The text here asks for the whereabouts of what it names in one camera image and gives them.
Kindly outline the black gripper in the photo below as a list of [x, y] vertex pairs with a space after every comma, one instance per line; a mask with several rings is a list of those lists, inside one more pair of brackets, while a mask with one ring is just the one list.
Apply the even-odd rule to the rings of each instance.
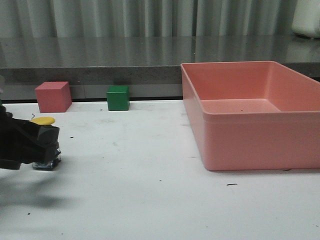
[[61, 153], [58, 150], [59, 132], [60, 128], [56, 126], [15, 119], [1, 105], [0, 167], [19, 170], [21, 164], [48, 164]]

